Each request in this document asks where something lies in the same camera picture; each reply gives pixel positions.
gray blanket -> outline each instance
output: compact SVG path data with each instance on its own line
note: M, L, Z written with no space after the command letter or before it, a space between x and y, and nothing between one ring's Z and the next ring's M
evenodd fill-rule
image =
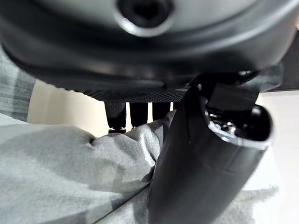
M0 113L26 121L35 79L17 68L0 46Z
M0 223L146 224L149 183L173 114L99 139L0 115ZM266 155L215 224L273 223L272 162Z

